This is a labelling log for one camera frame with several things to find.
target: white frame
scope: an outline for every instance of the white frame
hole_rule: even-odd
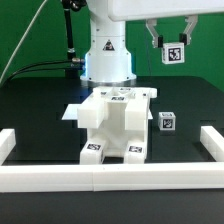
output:
[[[217,139],[210,130],[201,132],[206,147]],[[0,192],[202,188],[224,188],[224,162],[0,167]]]

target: white plastic part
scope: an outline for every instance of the white plastic part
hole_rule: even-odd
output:
[[[85,56],[81,80],[121,83],[136,79],[131,71],[131,54],[125,46],[125,22],[108,18],[106,0],[87,0],[91,19],[91,49]]]
[[[224,138],[212,126],[201,127],[201,143],[217,162],[224,162]]]
[[[9,153],[16,145],[15,130],[3,129],[0,132],[0,165],[3,164]]]
[[[124,153],[124,163],[143,164],[147,155],[146,150],[146,145],[142,142],[128,142]]]
[[[161,131],[174,131],[176,116],[173,112],[159,112],[158,126]]]
[[[89,139],[80,153],[80,164],[102,164],[104,160],[103,149],[107,146],[107,141],[102,137]]]
[[[223,0],[108,0],[108,15],[113,21],[216,12],[224,12]]]
[[[125,163],[143,163],[147,155],[148,118],[151,115],[149,102],[151,97],[156,96],[157,91],[153,88],[94,88],[78,107],[78,127],[87,128],[88,134],[80,164],[100,163],[102,154],[126,157]],[[87,150],[90,142],[102,147],[100,150]],[[127,152],[130,142],[134,142],[133,147],[142,147],[142,152]]]
[[[80,104],[69,104],[65,110],[62,120],[77,120],[77,109]]]
[[[162,62],[164,64],[184,63],[184,43],[163,44]]]
[[[220,162],[3,166],[0,192],[224,188],[223,176]]]

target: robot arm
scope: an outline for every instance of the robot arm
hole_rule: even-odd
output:
[[[108,0],[113,21],[155,19],[224,12],[223,0]]]

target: black tabletop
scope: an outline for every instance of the black tabletop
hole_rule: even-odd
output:
[[[200,127],[212,125],[224,135],[223,92],[196,77],[139,78],[136,87],[158,89],[147,163],[214,161],[199,141]],[[91,92],[64,78],[21,78],[4,86],[0,129],[14,128],[17,144],[3,165],[78,164],[86,131],[61,118],[68,104]],[[159,130],[159,112],[174,112],[175,131]],[[0,194],[2,223],[222,223],[223,205],[222,189]]]

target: green wall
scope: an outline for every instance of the green wall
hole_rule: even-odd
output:
[[[0,72],[34,16],[42,0],[2,0],[0,8]],[[74,43],[81,57],[89,49],[89,12],[72,13]],[[184,64],[164,65],[161,50],[152,48],[144,21],[127,23],[127,48],[133,54],[133,71],[138,76],[200,76],[224,90],[224,14],[199,16],[192,43],[185,48]],[[157,30],[165,42],[178,41],[185,28],[184,17],[159,19]],[[66,59],[64,15],[60,0],[49,0],[13,61],[8,75],[39,61]],[[63,72],[38,73],[62,76]]]

